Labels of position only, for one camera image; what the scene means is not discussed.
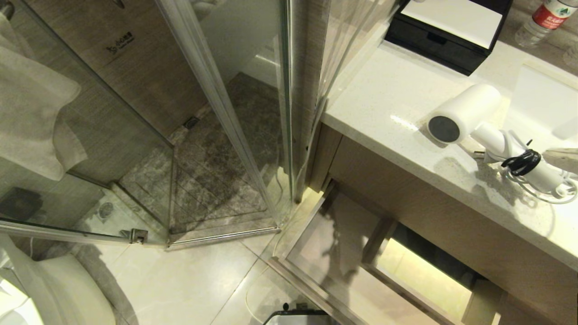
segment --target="toilet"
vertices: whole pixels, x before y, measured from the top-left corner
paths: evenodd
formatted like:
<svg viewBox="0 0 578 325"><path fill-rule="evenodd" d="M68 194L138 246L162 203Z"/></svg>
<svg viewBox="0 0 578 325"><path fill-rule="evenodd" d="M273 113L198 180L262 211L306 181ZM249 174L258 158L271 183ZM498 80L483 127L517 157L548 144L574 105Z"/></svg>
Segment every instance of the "toilet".
<svg viewBox="0 0 578 325"><path fill-rule="evenodd" d="M0 234L0 325L115 325L110 303L76 258L40 262Z"/></svg>

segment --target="water bottle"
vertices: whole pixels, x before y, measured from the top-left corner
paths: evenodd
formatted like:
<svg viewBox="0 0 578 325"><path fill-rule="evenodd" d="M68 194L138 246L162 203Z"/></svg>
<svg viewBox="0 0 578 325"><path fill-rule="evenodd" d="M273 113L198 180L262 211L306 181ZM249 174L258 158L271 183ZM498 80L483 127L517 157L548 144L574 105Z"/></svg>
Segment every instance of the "water bottle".
<svg viewBox="0 0 578 325"><path fill-rule="evenodd" d="M532 18L518 29L514 38L521 47L532 49L576 10L578 0L544 0Z"/></svg>

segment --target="black box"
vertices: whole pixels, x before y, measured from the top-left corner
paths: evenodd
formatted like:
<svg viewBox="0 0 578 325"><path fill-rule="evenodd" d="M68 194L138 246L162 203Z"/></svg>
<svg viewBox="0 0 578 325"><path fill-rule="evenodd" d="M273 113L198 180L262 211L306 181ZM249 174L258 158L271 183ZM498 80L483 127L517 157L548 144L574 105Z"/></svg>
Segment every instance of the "black box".
<svg viewBox="0 0 578 325"><path fill-rule="evenodd" d="M471 0L473 3L502 15L489 48L474 44L450 32L402 14L409 1L406 1L394 15L385 40L469 76L492 53L512 1Z"/></svg>

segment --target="shower door hinge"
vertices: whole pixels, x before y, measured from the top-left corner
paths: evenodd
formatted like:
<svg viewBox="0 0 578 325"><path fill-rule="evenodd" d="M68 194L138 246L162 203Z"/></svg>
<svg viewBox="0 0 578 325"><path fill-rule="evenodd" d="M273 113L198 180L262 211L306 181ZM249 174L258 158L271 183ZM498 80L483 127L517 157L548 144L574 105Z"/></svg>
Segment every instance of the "shower door hinge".
<svg viewBox="0 0 578 325"><path fill-rule="evenodd" d="M129 236L130 243L146 243L149 238L149 232L142 229L131 229L131 234Z"/></svg>

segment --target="white towel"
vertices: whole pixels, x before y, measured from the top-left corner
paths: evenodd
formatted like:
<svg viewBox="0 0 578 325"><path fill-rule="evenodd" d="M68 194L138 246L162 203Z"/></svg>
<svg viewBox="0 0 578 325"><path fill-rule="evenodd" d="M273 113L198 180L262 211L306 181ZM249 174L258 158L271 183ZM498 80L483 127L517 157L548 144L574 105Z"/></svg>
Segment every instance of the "white towel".
<svg viewBox="0 0 578 325"><path fill-rule="evenodd" d="M0 156L52 180L87 158L58 112L80 85L32 60L28 43L0 14Z"/></svg>

